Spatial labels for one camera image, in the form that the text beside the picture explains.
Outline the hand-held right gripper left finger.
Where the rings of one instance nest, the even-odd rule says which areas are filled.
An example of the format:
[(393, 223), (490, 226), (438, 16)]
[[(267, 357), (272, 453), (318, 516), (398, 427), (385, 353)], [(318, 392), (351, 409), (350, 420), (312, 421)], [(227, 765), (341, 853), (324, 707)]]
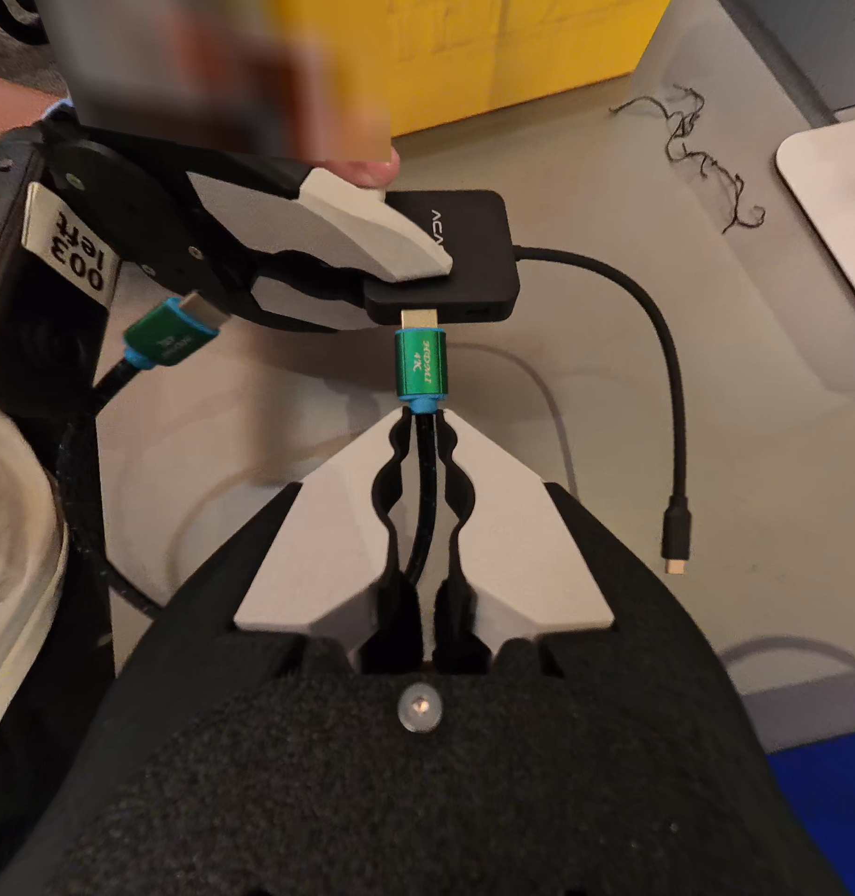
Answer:
[(347, 654), (377, 632), (390, 534), (372, 487), (402, 418), (395, 409), (304, 477), (236, 611), (237, 629), (332, 639)]

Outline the person's left hand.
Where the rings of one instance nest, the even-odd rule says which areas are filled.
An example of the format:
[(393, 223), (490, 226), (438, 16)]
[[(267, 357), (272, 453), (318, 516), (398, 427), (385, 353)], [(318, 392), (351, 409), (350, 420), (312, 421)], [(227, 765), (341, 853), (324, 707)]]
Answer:
[(314, 166), (337, 175), (356, 187), (383, 191), (399, 176), (400, 156), (391, 144), (389, 158), (385, 161), (319, 161)]

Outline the person's white shirt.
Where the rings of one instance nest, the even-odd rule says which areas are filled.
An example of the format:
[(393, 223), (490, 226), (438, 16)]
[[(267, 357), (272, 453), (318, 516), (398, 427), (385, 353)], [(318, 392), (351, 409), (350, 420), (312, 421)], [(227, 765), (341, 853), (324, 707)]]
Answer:
[(0, 725), (48, 638), (67, 549), (53, 480), (0, 411)]

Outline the blue plastic bin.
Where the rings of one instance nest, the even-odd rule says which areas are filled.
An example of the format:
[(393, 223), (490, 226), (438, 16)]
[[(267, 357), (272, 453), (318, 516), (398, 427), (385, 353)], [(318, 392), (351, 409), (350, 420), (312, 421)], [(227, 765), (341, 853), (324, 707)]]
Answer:
[(855, 894), (855, 733), (768, 757), (780, 789)]

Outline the white panel stand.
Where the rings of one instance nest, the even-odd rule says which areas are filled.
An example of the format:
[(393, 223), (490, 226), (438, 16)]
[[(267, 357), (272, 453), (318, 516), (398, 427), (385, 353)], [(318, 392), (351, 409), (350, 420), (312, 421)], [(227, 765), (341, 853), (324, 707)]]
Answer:
[(775, 163), (855, 292), (855, 119), (787, 137)]

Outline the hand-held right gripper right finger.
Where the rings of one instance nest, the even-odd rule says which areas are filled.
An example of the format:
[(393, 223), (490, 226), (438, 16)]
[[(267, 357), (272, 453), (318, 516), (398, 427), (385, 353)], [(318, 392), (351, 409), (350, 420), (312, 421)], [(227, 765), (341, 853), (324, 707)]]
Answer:
[(611, 629), (556, 490), (455, 413), (436, 416), (436, 446), (456, 518), (436, 596), (436, 669), (487, 670), (512, 640)]

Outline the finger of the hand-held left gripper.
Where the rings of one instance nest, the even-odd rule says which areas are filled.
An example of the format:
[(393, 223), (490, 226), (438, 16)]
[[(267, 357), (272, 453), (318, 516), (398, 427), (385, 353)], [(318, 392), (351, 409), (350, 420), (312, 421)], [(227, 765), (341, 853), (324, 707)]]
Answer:
[(342, 299), (307, 295), (287, 283), (259, 276), (250, 291), (249, 321), (270, 330), (331, 334), (386, 329), (364, 308)]
[(396, 283), (447, 276), (453, 259), (381, 194), (314, 168), (295, 199), (189, 172), (203, 208), (247, 249), (302, 252)]

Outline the yellow plastic bin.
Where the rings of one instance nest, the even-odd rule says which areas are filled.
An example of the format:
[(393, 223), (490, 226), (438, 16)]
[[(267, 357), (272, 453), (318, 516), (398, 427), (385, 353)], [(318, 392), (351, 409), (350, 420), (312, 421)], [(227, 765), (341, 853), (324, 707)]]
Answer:
[(401, 136), (632, 73), (667, 1), (273, 2), (350, 41)]

